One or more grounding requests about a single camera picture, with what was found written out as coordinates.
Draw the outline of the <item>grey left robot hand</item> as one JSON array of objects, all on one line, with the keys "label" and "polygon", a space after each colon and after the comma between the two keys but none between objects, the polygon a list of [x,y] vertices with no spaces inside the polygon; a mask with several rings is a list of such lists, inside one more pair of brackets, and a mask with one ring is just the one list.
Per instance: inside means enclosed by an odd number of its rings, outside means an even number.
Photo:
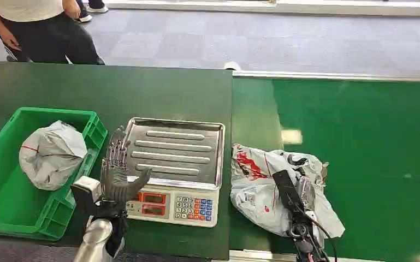
[{"label": "grey left robot hand", "polygon": [[148,183],[152,169],[146,168],[134,181],[128,181],[132,174],[132,168],[127,164],[128,147],[131,142],[125,138],[124,126],[119,126],[111,135],[105,156],[102,158],[100,183],[103,190],[102,201],[111,209],[110,213],[126,216],[126,203],[135,198]]}]

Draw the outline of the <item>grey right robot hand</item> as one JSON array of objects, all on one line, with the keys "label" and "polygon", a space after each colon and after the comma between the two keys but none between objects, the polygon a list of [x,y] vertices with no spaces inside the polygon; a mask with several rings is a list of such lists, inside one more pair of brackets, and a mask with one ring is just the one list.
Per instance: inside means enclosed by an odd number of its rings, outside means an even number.
[{"label": "grey right robot hand", "polygon": [[311,180],[301,176],[293,182],[287,170],[273,174],[282,205],[290,212],[292,225],[303,224],[312,229],[313,222],[306,212],[315,209],[315,192]]}]

